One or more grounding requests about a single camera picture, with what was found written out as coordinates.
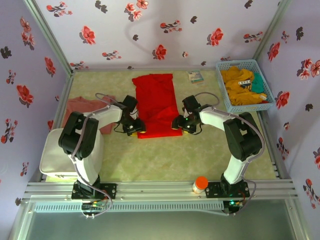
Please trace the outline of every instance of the pink cloth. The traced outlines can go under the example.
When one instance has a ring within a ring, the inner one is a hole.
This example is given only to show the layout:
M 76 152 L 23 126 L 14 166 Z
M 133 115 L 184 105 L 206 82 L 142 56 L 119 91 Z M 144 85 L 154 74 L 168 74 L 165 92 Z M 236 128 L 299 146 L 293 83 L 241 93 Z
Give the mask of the pink cloth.
M 109 98 L 103 97 L 102 99 L 106 101 L 110 101 Z M 76 98 L 69 99 L 66 103 L 66 111 L 64 115 L 64 119 L 62 122 L 62 127 L 64 127 L 67 123 L 67 120 L 72 112 L 79 112 L 79 113 L 90 113 L 94 110 L 102 109 L 107 104 L 100 100 L 87 100 L 83 98 L 82 96 L 78 96 Z M 110 134 L 112 131 L 112 128 L 115 124 L 111 123 L 107 126 L 104 126 L 100 129 L 101 134 Z

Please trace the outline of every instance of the plastic bottle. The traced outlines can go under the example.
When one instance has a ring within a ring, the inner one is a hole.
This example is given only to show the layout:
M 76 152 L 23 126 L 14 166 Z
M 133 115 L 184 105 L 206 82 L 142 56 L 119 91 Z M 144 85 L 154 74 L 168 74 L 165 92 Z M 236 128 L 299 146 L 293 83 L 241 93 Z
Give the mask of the plastic bottle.
M 208 179 L 205 176 L 199 176 L 192 185 L 192 190 L 196 194 L 202 193 L 208 187 Z

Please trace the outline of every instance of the floral wallpaper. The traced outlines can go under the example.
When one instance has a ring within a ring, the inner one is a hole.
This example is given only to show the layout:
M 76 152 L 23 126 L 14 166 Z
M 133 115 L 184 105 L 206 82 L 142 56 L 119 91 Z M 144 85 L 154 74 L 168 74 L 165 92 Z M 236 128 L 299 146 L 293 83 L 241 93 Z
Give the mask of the floral wallpaper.
M 272 141 L 293 179 L 314 239 L 320 236 L 319 11 L 318 0 L 294 0 L 258 58 L 276 99 L 267 119 Z
M 23 1 L 3 1 L 1 9 L 0 239 L 6 240 L 39 168 L 67 74 Z
M 201 69 L 215 67 L 221 59 L 250 59 L 279 3 L 279 0 L 35 1 L 74 70 Z M 277 51 L 275 44 L 271 58 Z

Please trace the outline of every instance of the orange cap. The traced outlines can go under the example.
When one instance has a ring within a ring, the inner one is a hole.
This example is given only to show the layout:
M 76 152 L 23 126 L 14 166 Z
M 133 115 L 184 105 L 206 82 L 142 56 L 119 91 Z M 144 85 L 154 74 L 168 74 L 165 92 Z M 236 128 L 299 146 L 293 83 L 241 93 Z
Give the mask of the orange cap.
M 195 186 L 201 190 L 205 189 L 206 187 L 208 187 L 208 179 L 205 176 L 199 176 L 195 180 Z

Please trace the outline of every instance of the laundry basket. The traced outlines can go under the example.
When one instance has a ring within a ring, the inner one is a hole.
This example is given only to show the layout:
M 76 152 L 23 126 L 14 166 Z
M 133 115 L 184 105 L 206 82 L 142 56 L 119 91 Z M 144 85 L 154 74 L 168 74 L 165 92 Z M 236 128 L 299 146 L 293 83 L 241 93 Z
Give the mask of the laundry basket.
M 231 104 L 224 80 L 221 75 L 221 70 L 228 70 L 230 67 L 236 66 L 240 70 L 241 69 L 247 69 L 249 71 L 252 71 L 254 73 L 258 73 L 261 75 L 262 80 L 263 80 L 263 90 L 264 93 L 266 94 L 266 100 L 269 103 L 261 103 L 261 104 L 252 104 L 252 105 L 240 105 L 240 106 L 234 106 Z M 221 89 L 221 93 L 223 96 L 224 104 L 226 107 L 226 110 L 229 113 L 240 113 L 240 112 L 252 112 L 252 111 L 263 111 L 267 110 L 271 106 L 275 104 L 275 98 L 265 80 L 265 77 L 263 76 L 259 65 L 256 60 L 249 59 L 249 60 L 231 60 L 231 61 L 220 61 L 216 64 L 216 69 L 215 69 L 215 75 L 219 83 L 219 87 Z

